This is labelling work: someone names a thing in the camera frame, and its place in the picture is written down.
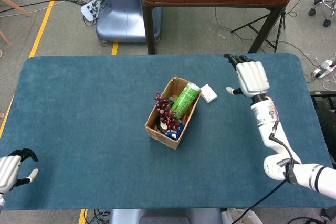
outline blue machine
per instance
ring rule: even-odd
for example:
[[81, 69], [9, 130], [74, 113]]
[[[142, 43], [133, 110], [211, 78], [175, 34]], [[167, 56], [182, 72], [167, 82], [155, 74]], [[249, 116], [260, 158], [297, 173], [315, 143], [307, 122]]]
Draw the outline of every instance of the blue machine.
[[[146, 42], [140, 0], [105, 0], [98, 15], [96, 32], [100, 40], [109, 42]], [[162, 9], [153, 9], [154, 38], [161, 37]]]

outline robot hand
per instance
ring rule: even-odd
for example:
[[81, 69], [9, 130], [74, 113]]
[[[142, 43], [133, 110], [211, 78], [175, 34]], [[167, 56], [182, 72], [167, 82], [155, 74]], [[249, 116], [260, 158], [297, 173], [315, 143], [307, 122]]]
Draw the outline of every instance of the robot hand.
[[290, 147], [279, 113], [273, 100], [266, 95], [270, 86], [261, 62], [246, 56], [225, 54], [224, 57], [236, 70], [240, 84], [238, 89], [227, 87], [226, 90], [230, 94], [243, 94], [252, 99], [251, 109], [264, 145], [276, 152], [265, 158], [265, 173], [272, 179], [285, 179], [291, 184], [305, 186], [336, 199], [336, 170], [319, 164], [302, 164]]
[[26, 178], [17, 178], [21, 163], [29, 157], [37, 162], [35, 153], [27, 148], [15, 150], [8, 156], [0, 158], [0, 210], [5, 203], [4, 195], [14, 187], [31, 183], [36, 177], [38, 169], [34, 169]]

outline chair wheel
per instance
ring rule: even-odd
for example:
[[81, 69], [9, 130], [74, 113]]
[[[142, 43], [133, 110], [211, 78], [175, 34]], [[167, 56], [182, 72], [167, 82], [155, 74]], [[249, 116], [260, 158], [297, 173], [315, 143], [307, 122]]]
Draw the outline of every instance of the chair wheel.
[[319, 2], [321, 2], [322, 0], [314, 0], [314, 4], [318, 4]]
[[308, 13], [308, 15], [309, 16], [314, 16], [316, 14], [316, 10], [315, 9], [310, 9], [310, 11], [309, 11], [309, 13]]
[[328, 20], [328, 19], [326, 19], [326, 20], [323, 22], [323, 26], [324, 26], [324, 27], [328, 27], [328, 26], [330, 26], [330, 25], [331, 25], [331, 21]]

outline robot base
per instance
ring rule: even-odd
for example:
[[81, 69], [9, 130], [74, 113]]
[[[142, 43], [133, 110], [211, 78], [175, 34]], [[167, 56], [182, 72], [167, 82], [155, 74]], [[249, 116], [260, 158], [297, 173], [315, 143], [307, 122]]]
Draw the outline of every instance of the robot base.
[[[153, 9], [154, 39], [161, 37], [162, 8]], [[142, 11], [127, 12], [106, 6], [99, 13], [96, 24], [97, 36], [108, 42], [146, 42]]]

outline small white box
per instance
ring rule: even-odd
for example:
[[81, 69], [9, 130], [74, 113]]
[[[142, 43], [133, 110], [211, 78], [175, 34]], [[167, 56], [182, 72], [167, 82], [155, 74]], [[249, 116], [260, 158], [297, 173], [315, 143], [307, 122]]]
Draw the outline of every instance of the small white box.
[[217, 98], [215, 91], [208, 85], [204, 85], [201, 87], [201, 97], [206, 101], [206, 103], [210, 103]]

